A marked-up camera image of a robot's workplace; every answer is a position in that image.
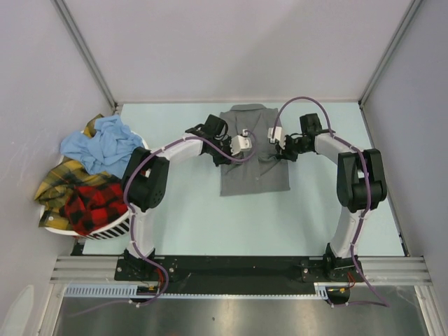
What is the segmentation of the grey long sleeve shirt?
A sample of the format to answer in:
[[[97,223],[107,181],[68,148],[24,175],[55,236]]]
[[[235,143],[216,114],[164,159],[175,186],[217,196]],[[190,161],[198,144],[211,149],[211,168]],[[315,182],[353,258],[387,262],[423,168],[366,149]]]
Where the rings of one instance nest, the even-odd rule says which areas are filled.
[[[253,145],[256,147],[250,160],[220,167],[221,197],[290,190],[288,163],[276,158],[275,145],[268,139],[268,130],[274,125],[277,114],[276,108],[262,104],[234,105],[220,114],[228,124],[231,137],[248,129],[255,135]]]

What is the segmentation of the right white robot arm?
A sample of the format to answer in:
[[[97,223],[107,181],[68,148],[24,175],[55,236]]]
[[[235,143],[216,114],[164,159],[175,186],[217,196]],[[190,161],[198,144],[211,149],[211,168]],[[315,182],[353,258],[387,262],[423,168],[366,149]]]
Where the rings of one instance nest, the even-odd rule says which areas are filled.
[[[328,128],[319,117],[300,117],[301,133],[293,135],[275,125],[268,139],[275,145],[276,156],[295,162],[298,155],[313,152],[337,166],[336,193],[341,214],[333,238],[327,244],[319,266],[331,281],[339,281],[349,272],[358,272],[358,241],[368,214],[386,199],[387,185],[382,154],[377,149],[361,150]]]

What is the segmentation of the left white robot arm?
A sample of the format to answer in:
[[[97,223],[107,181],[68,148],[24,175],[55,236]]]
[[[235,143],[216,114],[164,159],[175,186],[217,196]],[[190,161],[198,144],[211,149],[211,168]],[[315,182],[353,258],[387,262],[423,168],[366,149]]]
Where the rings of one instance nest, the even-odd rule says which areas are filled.
[[[152,210],[165,196],[169,168],[203,154],[210,155],[217,167],[232,164],[228,130],[227,122],[209,115],[204,123],[187,129],[180,139],[156,150],[138,147],[132,152],[121,187],[129,209],[127,252],[134,258],[130,271],[138,279],[148,279],[155,271],[155,263],[150,259],[155,251]]]

